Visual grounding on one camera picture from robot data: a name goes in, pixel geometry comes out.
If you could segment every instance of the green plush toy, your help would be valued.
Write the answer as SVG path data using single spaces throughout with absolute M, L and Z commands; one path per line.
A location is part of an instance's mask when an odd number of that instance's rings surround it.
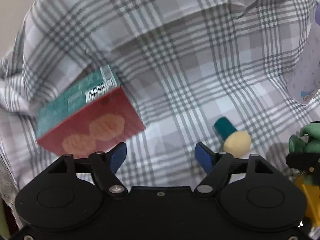
M 300 136 L 309 136 L 305 142 L 295 134 L 289 139 L 289 151 L 301 153 L 320 153 L 320 123 L 311 123 L 301 128 Z

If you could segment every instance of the plaid cloth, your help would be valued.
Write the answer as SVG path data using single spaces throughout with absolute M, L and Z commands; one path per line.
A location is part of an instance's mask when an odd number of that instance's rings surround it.
M 221 116 L 283 170 L 290 135 L 320 120 L 320 95 L 300 106 L 285 81 L 316 1 L 37 0 L 0 63 L 0 149 L 15 186 L 57 158 L 35 142 L 39 106 L 107 63 L 147 127 L 126 141 L 126 186 L 195 187 L 195 144 L 219 150 Z

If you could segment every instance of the yellow ball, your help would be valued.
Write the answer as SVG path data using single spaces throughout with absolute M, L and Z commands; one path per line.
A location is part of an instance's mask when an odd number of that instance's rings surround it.
M 249 134 L 246 131 L 236 131 L 226 139 L 223 150 L 231 153 L 235 158 L 241 158 L 248 153 L 250 145 Z

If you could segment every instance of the orange plastic object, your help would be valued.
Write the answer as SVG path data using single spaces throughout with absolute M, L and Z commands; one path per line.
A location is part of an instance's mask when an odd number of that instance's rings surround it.
M 310 218 L 313 227 L 320 226 L 320 188 L 304 183 L 305 175 L 297 177 L 294 184 L 305 194 L 308 202 L 305 216 Z

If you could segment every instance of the beige wall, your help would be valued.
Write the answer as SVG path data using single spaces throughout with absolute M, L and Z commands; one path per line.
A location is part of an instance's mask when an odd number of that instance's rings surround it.
M 35 0 L 0 0 L 0 58 L 11 49 L 23 18 Z

